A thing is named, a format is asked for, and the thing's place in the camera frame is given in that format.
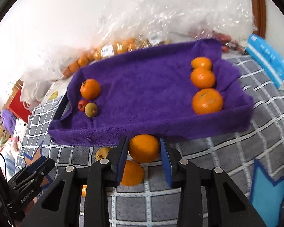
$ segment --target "blue gripper pad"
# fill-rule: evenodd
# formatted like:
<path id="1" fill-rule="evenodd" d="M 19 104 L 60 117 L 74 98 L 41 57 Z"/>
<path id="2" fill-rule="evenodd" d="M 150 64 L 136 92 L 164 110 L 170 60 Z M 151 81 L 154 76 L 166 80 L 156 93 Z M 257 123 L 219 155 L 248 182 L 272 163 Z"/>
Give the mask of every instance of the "blue gripper pad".
<path id="1" fill-rule="evenodd" d="M 33 173 L 39 166 L 41 166 L 45 161 L 47 160 L 47 158 L 45 156 L 41 156 L 39 159 L 37 159 L 34 163 L 32 163 L 31 165 L 29 165 L 27 167 L 27 170 L 29 173 Z"/>
<path id="2" fill-rule="evenodd" d="M 116 181 L 118 184 L 120 184 L 122 178 L 123 178 L 123 172 L 124 172 L 124 167 L 125 167 L 125 162 L 127 159 L 127 154 L 128 154 L 128 138 L 126 138 L 123 149 L 120 155 L 120 159 L 117 164 L 117 178 Z"/>
<path id="3" fill-rule="evenodd" d="M 171 187 L 172 186 L 171 163 L 169 160 L 169 155 L 163 138 L 160 138 L 160 147 L 161 147 L 163 170 L 165 174 L 165 181 L 167 182 L 168 186 Z"/>

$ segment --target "blue star pattern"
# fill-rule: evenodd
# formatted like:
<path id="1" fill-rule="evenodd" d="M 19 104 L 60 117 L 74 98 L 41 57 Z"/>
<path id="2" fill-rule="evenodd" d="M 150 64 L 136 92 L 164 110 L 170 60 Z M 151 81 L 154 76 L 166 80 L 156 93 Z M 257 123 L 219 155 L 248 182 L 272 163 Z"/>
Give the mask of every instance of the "blue star pattern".
<path id="1" fill-rule="evenodd" d="M 26 163 L 25 166 L 31 165 L 32 163 L 34 163 L 37 159 L 39 159 L 42 156 L 42 144 L 43 144 L 43 141 L 41 142 L 40 146 L 35 151 L 32 157 L 26 153 L 23 153 L 24 160 Z M 43 178 L 43 182 L 40 184 L 40 186 L 42 189 L 46 189 L 52 182 L 53 180 L 51 179 L 51 177 L 49 175 L 45 175 L 45 177 Z"/>
<path id="2" fill-rule="evenodd" d="M 254 160 L 254 177 L 250 201 L 267 227 L 276 227 L 284 199 L 284 176 L 274 181 L 258 160 Z"/>

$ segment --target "barcode sticker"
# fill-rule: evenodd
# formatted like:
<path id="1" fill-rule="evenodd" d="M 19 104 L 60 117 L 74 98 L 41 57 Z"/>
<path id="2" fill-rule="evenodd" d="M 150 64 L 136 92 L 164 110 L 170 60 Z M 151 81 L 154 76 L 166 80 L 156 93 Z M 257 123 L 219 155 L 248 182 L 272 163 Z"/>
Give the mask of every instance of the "barcode sticker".
<path id="1" fill-rule="evenodd" d="M 152 45 L 157 45 L 164 41 L 163 38 L 158 35 L 149 36 L 147 38 L 151 42 Z"/>
<path id="2" fill-rule="evenodd" d="M 113 45 L 109 44 L 109 45 L 105 45 L 102 48 L 102 57 L 111 57 L 114 55 L 114 49 L 113 49 Z"/>

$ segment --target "purple fleece cloth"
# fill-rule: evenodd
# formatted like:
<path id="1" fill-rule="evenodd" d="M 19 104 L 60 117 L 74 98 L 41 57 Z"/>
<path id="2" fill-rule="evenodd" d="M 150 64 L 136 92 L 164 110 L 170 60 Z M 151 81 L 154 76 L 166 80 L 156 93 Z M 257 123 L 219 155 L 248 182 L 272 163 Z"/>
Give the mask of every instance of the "purple fleece cloth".
<path id="1" fill-rule="evenodd" d="M 8 130 L 8 132 L 13 135 L 17 117 L 10 110 L 2 110 L 1 117 L 3 119 L 3 127 Z"/>
<path id="2" fill-rule="evenodd" d="M 196 115 L 192 99 L 199 91 L 190 81 L 192 59 L 213 62 L 215 88 L 224 98 L 221 112 Z M 214 39 L 170 44 L 117 55 L 79 69 L 67 88 L 70 109 L 52 120 L 48 133 L 59 144 L 103 146 L 117 144 L 122 135 L 152 134 L 197 139 L 248 128 L 253 99 L 244 94 L 237 67 L 221 59 Z M 98 114 L 88 118 L 78 110 L 80 87 L 86 79 L 101 86 L 94 100 Z"/>

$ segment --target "metal screw head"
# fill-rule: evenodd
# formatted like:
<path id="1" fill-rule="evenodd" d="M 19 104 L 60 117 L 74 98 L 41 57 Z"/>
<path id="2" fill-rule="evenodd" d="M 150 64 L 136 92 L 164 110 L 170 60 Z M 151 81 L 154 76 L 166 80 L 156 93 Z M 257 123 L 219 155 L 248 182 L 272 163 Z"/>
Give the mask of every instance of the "metal screw head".
<path id="1" fill-rule="evenodd" d="M 222 169 L 221 167 L 216 167 L 216 168 L 214 169 L 214 171 L 215 171 L 215 173 L 221 174 L 221 173 L 223 172 L 223 169 Z"/>
<path id="2" fill-rule="evenodd" d="M 180 159 L 180 164 L 181 165 L 187 165 L 188 164 L 188 160 L 187 159 Z"/>
<path id="3" fill-rule="evenodd" d="M 73 166 L 67 166 L 67 167 L 65 168 L 65 170 L 66 170 L 68 173 L 69 173 L 69 172 L 72 172 L 73 169 L 74 169 Z"/>
<path id="4" fill-rule="evenodd" d="M 103 158 L 103 159 L 100 160 L 100 163 L 102 165 L 106 165 L 108 162 L 109 162 L 109 159 L 107 159 L 107 158 Z"/>

